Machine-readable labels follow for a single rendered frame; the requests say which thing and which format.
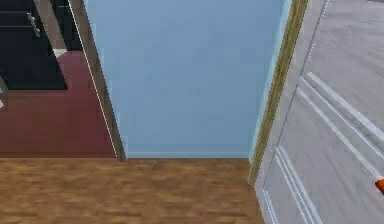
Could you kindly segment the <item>white panelled room door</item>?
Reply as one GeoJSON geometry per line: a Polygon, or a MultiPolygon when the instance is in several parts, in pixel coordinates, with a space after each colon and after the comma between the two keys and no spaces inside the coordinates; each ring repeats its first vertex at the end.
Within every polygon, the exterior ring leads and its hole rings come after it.
{"type": "Polygon", "coordinates": [[[384,224],[384,0],[307,0],[255,183],[265,224],[384,224]]]}

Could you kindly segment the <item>black kitchen cupboard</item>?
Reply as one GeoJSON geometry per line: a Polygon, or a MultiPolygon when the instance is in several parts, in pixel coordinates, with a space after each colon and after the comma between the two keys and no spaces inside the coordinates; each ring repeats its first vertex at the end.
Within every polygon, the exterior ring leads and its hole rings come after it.
{"type": "Polygon", "coordinates": [[[68,89],[33,0],[0,0],[0,78],[8,90],[68,89]]]}

